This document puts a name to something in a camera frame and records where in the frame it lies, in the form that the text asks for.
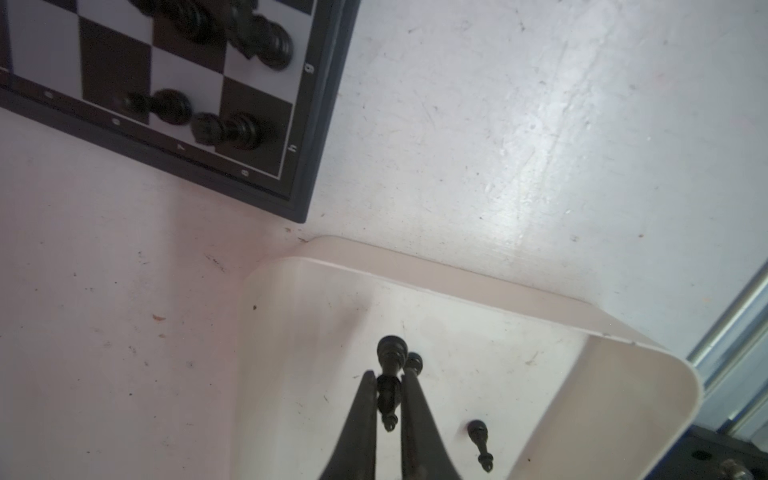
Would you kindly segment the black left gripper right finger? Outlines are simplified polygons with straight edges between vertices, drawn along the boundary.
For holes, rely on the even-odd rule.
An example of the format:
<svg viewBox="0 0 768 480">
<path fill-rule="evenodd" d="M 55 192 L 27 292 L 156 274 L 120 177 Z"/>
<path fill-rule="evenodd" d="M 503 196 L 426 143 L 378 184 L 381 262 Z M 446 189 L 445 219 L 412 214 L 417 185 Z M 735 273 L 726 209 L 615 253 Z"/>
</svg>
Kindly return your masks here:
<svg viewBox="0 0 768 480">
<path fill-rule="evenodd" d="M 416 371 L 402 375 L 401 473 L 404 479 L 460 479 L 440 437 Z"/>
</svg>

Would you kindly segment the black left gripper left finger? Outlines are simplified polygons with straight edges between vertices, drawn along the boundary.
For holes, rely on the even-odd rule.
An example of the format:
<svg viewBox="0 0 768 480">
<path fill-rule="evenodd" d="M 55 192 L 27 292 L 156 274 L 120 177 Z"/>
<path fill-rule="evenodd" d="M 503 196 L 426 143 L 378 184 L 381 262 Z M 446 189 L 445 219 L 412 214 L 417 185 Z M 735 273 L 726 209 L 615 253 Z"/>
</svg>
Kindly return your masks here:
<svg viewBox="0 0 768 480">
<path fill-rule="evenodd" d="M 373 480 L 376 475 L 377 377 L 366 371 L 320 479 Z"/>
</svg>

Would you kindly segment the black chess piece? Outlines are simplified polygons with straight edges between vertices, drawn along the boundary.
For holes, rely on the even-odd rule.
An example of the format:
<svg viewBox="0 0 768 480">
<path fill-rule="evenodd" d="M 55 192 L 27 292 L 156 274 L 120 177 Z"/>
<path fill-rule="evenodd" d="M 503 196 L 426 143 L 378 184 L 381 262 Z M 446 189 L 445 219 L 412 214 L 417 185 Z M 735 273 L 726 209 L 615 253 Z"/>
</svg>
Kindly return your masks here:
<svg viewBox="0 0 768 480">
<path fill-rule="evenodd" d="M 398 336 L 385 336 L 377 345 L 377 356 L 382 368 L 377 377 L 377 408 L 385 430 L 392 432 L 398 423 L 396 409 L 401 403 L 398 374 L 407 360 L 407 343 Z"/>
</svg>

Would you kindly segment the white plastic tray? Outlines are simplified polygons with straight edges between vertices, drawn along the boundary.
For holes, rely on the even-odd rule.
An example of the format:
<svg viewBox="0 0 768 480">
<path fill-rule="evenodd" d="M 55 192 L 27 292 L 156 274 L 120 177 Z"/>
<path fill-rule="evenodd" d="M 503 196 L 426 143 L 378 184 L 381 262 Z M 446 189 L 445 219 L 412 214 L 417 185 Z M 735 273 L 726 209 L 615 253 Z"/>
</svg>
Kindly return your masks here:
<svg viewBox="0 0 768 480">
<path fill-rule="evenodd" d="M 240 307 L 234 479 L 315 479 L 376 347 L 402 338 L 450 459 L 481 479 L 641 479 L 703 396 L 683 359 L 590 304 L 340 238 L 258 267 Z"/>
</svg>

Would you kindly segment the black and grey chessboard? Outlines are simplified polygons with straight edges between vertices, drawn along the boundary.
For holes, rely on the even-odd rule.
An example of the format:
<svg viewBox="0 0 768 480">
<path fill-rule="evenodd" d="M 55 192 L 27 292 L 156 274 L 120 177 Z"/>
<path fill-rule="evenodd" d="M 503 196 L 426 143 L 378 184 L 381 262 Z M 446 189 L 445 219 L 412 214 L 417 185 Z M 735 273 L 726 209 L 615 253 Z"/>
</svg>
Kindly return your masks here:
<svg viewBox="0 0 768 480">
<path fill-rule="evenodd" d="M 1 105 L 308 215 L 356 1 L 5 1 Z"/>
</svg>

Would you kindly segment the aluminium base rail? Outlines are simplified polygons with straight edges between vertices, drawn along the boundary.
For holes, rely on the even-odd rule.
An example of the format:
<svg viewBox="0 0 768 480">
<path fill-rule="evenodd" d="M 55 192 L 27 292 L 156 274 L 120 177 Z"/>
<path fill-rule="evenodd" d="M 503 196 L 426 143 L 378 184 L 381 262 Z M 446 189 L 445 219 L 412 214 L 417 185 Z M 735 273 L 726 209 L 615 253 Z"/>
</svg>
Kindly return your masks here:
<svg viewBox="0 0 768 480">
<path fill-rule="evenodd" d="M 704 395 L 694 424 L 767 450 L 767 266 L 688 355 Z"/>
</svg>

